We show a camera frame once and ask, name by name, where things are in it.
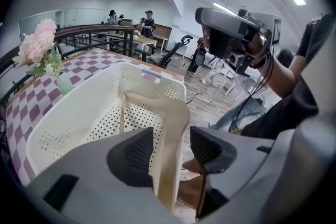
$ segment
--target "black sleeve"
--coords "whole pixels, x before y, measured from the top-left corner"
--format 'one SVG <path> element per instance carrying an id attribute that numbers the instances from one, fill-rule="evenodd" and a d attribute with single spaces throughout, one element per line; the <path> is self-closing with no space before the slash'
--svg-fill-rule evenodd
<path id="1" fill-rule="evenodd" d="M 306 25 L 306 29 L 305 29 L 305 31 L 303 33 L 303 37 L 301 39 L 300 47 L 299 47 L 296 55 L 306 57 L 308 46 L 309 46 L 309 43 L 310 43 L 311 33 L 312 33 L 312 30 L 313 30 L 313 25 L 314 25 L 313 22 L 310 22 L 309 24 Z"/>

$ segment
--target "railing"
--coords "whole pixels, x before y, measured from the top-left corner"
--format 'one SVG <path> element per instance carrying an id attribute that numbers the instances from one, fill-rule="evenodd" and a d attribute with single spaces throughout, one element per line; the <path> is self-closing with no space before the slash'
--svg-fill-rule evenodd
<path id="1" fill-rule="evenodd" d="M 124 55 L 127 54 L 128 56 L 132 57 L 132 46 L 133 46 L 133 33 L 134 33 L 134 28 L 130 26 L 119 26 L 119 25 L 79 25 L 79 26 L 72 26 L 72 27 L 66 27 L 58 30 L 55 33 L 55 42 L 65 40 L 67 42 L 67 38 L 73 37 L 73 46 L 74 50 L 62 53 L 60 50 L 60 53 L 62 55 L 62 59 L 67 58 L 69 55 L 75 54 L 77 52 L 83 51 L 83 50 L 88 50 L 96 47 L 100 47 L 102 45 L 114 45 L 116 47 L 121 47 L 122 50 L 116 51 L 117 53 L 123 53 Z M 111 41 L 105 41 L 101 42 L 100 40 L 93 39 L 92 36 L 95 34 L 103 33 L 103 32 L 109 32 L 109 31 L 122 31 L 124 32 L 123 39 L 119 40 L 111 40 Z M 87 42 L 80 42 L 79 40 L 76 40 L 76 36 L 78 35 L 88 35 L 86 36 L 86 39 L 88 39 Z M 110 34 L 102 34 L 104 36 L 108 37 L 114 37 L 114 35 Z M 85 46 L 81 46 L 79 48 L 76 47 L 77 44 L 82 44 Z M 0 75 L 5 72 L 8 67 L 13 66 L 15 67 L 15 64 L 13 62 L 13 58 L 17 56 L 19 52 L 19 46 L 16 48 L 12 49 L 10 52 L 8 52 L 5 56 L 3 56 L 0 59 Z M 29 78 L 31 75 L 25 75 L 22 79 L 20 79 L 17 83 L 15 83 L 9 91 L 0 99 L 0 105 L 5 105 L 6 102 L 8 101 L 9 97 L 11 96 L 12 93 L 14 93 L 16 90 L 20 88 Z"/>

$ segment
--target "black shirt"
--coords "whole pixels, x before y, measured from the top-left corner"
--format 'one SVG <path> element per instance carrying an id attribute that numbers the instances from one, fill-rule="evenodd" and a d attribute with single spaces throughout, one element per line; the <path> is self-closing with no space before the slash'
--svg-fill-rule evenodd
<path id="1" fill-rule="evenodd" d="M 143 28 L 141 34 L 144 35 L 145 37 L 151 38 L 152 37 L 152 29 L 154 26 L 154 19 L 146 19 L 144 21 L 146 26 L 152 27 L 151 29 Z"/>
<path id="2" fill-rule="evenodd" d="M 297 52 L 297 55 L 306 58 L 306 65 L 321 48 L 334 23 L 335 16 L 327 14 L 306 26 Z M 275 140 L 280 132 L 296 128 L 302 120 L 318 112 L 314 97 L 302 79 L 289 96 L 278 102 L 265 115 L 246 125 L 241 135 Z"/>

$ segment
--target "flower bouquet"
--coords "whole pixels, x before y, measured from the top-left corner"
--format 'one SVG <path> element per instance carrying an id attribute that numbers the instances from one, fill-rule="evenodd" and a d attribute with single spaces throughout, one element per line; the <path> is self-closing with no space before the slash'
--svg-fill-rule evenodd
<path id="1" fill-rule="evenodd" d="M 20 45 L 20 51 L 13 60 L 19 66 L 31 66 L 33 69 L 26 72 L 29 75 L 47 74 L 56 79 L 59 91 L 65 95 L 74 87 L 69 78 L 62 71 L 61 55 L 54 46 L 56 24 L 52 19 L 42 20 L 36 27 L 35 33 L 25 35 Z"/>

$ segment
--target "black office chair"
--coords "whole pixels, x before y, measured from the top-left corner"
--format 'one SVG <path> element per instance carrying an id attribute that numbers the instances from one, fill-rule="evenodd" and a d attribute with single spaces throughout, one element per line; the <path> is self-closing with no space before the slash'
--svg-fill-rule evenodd
<path id="1" fill-rule="evenodd" d="M 171 58 L 172 56 L 174 55 L 174 53 L 176 53 L 176 51 L 178 49 L 180 49 L 181 47 L 187 45 L 190 43 L 190 40 L 191 39 L 194 39 L 192 36 L 190 35 L 186 35 L 184 36 L 182 39 L 181 39 L 181 42 L 178 42 L 175 44 L 174 48 L 172 50 L 170 50 L 163 58 L 162 60 L 159 62 L 159 63 L 156 63 L 154 62 L 153 60 L 149 59 L 147 60 L 147 56 L 152 56 L 153 54 L 155 54 L 155 50 L 156 49 L 159 49 L 159 48 L 156 48 L 155 46 L 153 45 L 147 45 L 148 47 L 151 48 L 151 51 L 145 51 L 145 50 L 140 50 L 138 48 L 134 48 L 134 51 L 138 52 L 141 54 L 141 60 L 144 61 L 144 62 L 148 62 L 148 63 L 151 63 L 155 66 L 158 66 L 158 67 L 161 67 L 163 69 L 166 69 L 168 64 L 171 62 Z"/>

